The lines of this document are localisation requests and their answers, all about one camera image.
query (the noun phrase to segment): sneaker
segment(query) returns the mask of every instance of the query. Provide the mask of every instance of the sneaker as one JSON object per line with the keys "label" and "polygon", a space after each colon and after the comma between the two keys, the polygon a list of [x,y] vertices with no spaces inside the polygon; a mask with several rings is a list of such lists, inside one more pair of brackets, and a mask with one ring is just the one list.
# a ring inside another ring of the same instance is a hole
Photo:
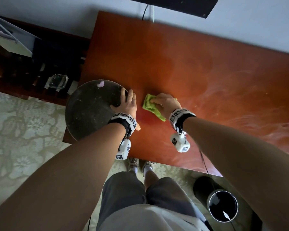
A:
{"label": "sneaker", "polygon": [[148,160],[145,161],[144,165],[143,165],[142,168],[141,168],[142,173],[145,174],[145,170],[144,170],[144,169],[145,169],[145,168],[144,168],[145,166],[149,166],[149,167],[151,167],[151,168],[153,169],[153,167],[154,167],[155,164],[157,164],[157,163],[156,163],[156,162],[153,162],[153,161],[148,161]]}
{"label": "sneaker", "polygon": [[127,158],[127,162],[128,162],[128,167],[127,167],[127,171],[129,171],[132,167],[138,168],[138,159],[137,158]]}

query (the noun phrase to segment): gray shorts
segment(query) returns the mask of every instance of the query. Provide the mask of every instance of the gray shorts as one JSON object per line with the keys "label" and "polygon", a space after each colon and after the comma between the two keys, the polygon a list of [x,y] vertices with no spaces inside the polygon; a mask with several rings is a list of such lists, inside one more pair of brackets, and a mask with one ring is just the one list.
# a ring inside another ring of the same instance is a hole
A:
{"label": "gray shorts", "polygon": [[135,204],[150,204],[184,215],[206,219],[184,190],[169,177],[159,179],[147,191],[135,174],[119,172],[104,184],[102,204],[96,230],[112,213]]}

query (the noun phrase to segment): wristband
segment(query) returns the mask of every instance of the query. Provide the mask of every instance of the wristband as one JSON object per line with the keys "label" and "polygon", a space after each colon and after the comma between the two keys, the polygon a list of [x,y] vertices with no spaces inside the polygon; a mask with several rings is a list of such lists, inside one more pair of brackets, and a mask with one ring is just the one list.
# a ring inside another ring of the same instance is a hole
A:
{"label": "wristband", "polygon": [[130,114],[126,113],[115,113],[108,124],[109,123],[120,123],[124,126],[126,133],[123,141],[131,136],[137,126],[136,120]]}
{"label": "wristband", "polygon": [[176,109],[170,115],[169,121],[171,126],[179,135],[183,132],[183,122],[189,117],[196,117],[196,115],[187,109]]}

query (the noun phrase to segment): flower pattern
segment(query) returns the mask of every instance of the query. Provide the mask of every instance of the flower pattern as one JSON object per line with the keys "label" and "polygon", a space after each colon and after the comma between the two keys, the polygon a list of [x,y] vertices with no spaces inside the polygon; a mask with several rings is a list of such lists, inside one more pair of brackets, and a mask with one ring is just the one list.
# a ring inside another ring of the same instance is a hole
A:
{"label": "flower pattern", "polygon": [[[65,107],[36,98],[22,100],[0,93],[0,204],[3,203],[35,170],[51,157],[69,146],[62,142],[65,132]],[[123,161],[115,161],[108,178],[125,171]],[[192,186],[202,173],[177,167],[156,164],[154,172],[159,177],[171,177],[206,216],[213,229],[230,230],[230,224],[215,221],[194,197]],[[140,170],[137,177],[143,182]],[[239,214],[233,224],[236,230],[249,230],[251,209],[240,195],[223,179],[214,177],[219,184],[231,191],[239,202]],[[89,229],[95,230],[101,206],[101,197],[93,211]]]}

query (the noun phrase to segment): cleaning cloth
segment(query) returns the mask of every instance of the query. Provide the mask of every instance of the cleaning cloth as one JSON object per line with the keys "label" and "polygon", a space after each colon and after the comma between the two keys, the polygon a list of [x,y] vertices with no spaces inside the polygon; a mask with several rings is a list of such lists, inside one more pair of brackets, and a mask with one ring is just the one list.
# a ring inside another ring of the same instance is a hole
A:
{"label": "cleaning cloth", "polygon": [[142,106],[142,108],[144,110],[147,110],[147,111],[154,113],[159,119],[161,119],[164,122],[164,121],[166,121],[166,118],[164,118],[162,116],[162,114],[158,111],[158,109],[155,107],[155,104],[150,102],[150,100],[155,98],[155,97],[156,96],[154,96],[154,95],[147,94],[145,97],[144,105]]}

